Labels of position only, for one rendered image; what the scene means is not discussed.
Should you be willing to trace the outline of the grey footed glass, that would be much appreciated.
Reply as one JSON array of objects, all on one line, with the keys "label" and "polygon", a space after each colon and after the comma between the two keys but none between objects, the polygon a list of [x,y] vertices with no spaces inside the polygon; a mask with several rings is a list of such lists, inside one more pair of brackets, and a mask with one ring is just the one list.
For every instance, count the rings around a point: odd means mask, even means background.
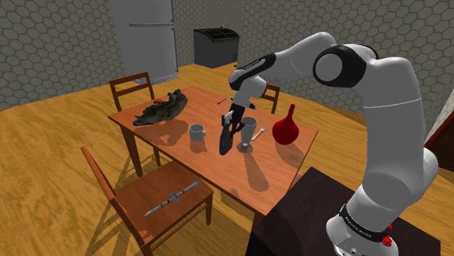
[{"label": "grey footed glass", "polygon": [[241,142],[238,143],[236,147],[242,153],[249,153],[253,150],[250,142],[258,121],[253,117],[245,116],[242,119],[242,122],[244,123],[244,126],[241,129]]}]

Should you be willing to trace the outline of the silver fork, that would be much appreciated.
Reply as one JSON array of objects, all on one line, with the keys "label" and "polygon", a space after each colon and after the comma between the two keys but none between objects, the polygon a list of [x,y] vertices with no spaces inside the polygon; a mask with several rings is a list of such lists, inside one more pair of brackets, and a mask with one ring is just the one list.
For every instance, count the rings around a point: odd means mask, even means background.
[{"label": "silver fork", "polygon": [[261,135],[263,132],[265,132],[267,129],[266,125],[263,125],[260,130],[252,137],[251,141],[255,141],[259,135]]}]

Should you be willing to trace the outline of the brown wooden table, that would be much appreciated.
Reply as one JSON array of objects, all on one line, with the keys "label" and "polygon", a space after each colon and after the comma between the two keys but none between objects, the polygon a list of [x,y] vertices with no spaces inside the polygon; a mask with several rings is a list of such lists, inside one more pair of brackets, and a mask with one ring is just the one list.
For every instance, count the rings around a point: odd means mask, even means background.
[{"label": "brown wooden table", "polygon": [[[109,116],[122,130],[136,172],[142,171],[135,144],[135,140],[140,138],[253,211],[252,224],[257,226],[290,189],[317,130],[300,125],[298,138],[289,145],[280,145],[271,131],[279,116],[247,109],[245,116],[257,119],[258,125],[266,125],[267,130],[252,142],[251,152],[241,153],[232,148],[221,156],[221,116],[227,113],[229,103],[217,105],[220,96],[198,87],[187,87],[182,92],[188,103],[171,121],[134,126],[135,116],[139,116],[149,103]],[[204,126],[206,135],[203,140],[191,140],[188,129],[192,124]]]}]

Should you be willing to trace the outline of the brown wooden chair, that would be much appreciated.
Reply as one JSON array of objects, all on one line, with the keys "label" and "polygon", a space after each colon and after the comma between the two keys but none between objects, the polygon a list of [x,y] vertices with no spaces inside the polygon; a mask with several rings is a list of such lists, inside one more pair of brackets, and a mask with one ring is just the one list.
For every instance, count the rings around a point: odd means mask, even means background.
[{"label": "brown wooden chair", "polygon": [[[274,92],[274,95],[267,95],[266,93],[268,91]],[[272,114],[275,114],[276,106],[277,106],[278,99],[279,99],[279,93],[280,93],[280,87],[272,85],[272,84],[267,84],[266,91],[261,95],[261,98],[263,98],[265,100],[269,100],[273,103],[272,109],[271,109]]]},{"label": "brown wooden chair", "polygon": [[[144,256],[153,251],[201,211],[206,212],[206,224],[212,219],[213,190],[176,161],[171,161],[127,185],[113,189],[86,147],[81,147],[109,203],[134,236]],[[201,185],[180,196],[157,212],[144,214],[198,179]]]},{"label": "brown wooden chair", "polygon": [[[116,86],[119,84],[124,84],[126,82],[135,81],[138,79],[145,79],[146,81],[141,84],[137,84],[133,87],[130,87],[130,88],[126,88],[126,89],[122,89],[122,90],[116,89]],[[111,93],[113,95],[113,101],[115,103],[115,106],[116,106],[116,109],[118,112],[122,111],[122,106],[121,106],[121,103],[119,102],[119,97],[122,95],[126,95],[131,92],[136,92],[138,90],[148,88],[151,99],[152,100],[155,99],[154,90],[152,88],[151,80],[150,80],[147,72],[136,73],[136,74],[132,74],[132,75],[110,80],[109,86],[111,88]]]}]

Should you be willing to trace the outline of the grey mug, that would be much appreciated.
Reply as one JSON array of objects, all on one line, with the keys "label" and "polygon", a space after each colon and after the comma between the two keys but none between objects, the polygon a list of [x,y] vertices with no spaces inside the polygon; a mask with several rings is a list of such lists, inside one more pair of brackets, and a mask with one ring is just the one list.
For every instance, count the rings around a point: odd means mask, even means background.
[{"label": "grey mug", "polygon": [[206,135],[204,126],[201,124],[192,124],[188,130],[190,133],[190,138],[193,141],[203,140],[204,136]]}]

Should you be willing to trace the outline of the red long-necked vase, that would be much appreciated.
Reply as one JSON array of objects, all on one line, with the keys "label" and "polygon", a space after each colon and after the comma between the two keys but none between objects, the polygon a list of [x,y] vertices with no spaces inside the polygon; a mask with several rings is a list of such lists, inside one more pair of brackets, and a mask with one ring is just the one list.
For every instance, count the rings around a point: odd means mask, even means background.
[{"label": "red long-necked vase", "polygon": [[298,138],[299,128],[292,118],[294,110],[295,105],[291,104],[286,117],[277,121],[272,127],[272,135],[281,145],[289,145]]}]

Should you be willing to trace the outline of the black cabinet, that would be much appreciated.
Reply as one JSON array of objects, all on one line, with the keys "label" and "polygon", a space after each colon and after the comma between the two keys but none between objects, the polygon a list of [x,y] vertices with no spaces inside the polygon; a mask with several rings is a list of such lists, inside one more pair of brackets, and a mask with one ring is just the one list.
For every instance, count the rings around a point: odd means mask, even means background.
[{"label": "black cabinet", "polygon": [[194,29],[194,63],[217,68],[238,59],[239,34],[229,28]]}]

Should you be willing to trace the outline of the dark animal figure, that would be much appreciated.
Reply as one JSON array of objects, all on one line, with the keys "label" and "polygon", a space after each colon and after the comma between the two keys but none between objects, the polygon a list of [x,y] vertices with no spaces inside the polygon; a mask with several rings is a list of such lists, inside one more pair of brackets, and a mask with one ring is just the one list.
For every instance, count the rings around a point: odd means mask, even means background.
[{"label": "dark animal figure", "polygon": [[144,126],[155,124],[160,121],[170,121],[178,116],[188,103],[188,98],[180,89],[169,92],[167,96],[167,100],[163,100],[160,103],[154,103],[145,108],[141,116],[135,116],[136,120],[134,120],[132,124],[134,126]]}]

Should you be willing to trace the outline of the grey refrigerator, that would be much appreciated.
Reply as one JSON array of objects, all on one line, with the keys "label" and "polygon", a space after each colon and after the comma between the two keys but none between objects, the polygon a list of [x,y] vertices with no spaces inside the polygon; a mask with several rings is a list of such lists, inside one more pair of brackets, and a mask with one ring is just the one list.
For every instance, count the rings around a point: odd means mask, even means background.
[{"label": "grey refrigerator", "polygon": [[178,77],[172,0],[108,0],[127,75],[153,85]]}]

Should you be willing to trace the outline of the grey toy missile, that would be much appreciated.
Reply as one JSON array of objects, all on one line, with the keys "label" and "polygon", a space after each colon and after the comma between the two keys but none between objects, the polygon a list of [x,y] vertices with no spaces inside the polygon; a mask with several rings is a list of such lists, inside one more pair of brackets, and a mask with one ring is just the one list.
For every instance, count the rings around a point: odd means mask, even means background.
[{"label": "grey toy missile", "polygon": [[192,182],[188,187],[184,188],[183,190],[179,192],[171,192],[168,199],[163,201],[161,204],[158,204],[155,206],[153,209],[149,210],[147,213],[144,214],[143,218],[148,217],[149,215],[152,215],[153,213],[157,212],[161,208],[165,207],[171,202],[179,202],[179,197],[182,196],[184,193],[188,192],[192,188],[195,188],[197,186],[201,185],[198,179],[195,179],[195,181]]}]

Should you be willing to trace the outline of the dark robot stand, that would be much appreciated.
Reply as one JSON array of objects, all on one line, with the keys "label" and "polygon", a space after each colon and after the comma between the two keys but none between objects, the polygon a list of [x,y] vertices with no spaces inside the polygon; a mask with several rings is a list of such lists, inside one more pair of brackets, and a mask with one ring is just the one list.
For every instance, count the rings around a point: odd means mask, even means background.
[{"label": "dark robot stand", "polygon": [[326,222],[354,192],[311,167],[259,225],[245,256],[337,256]]}]

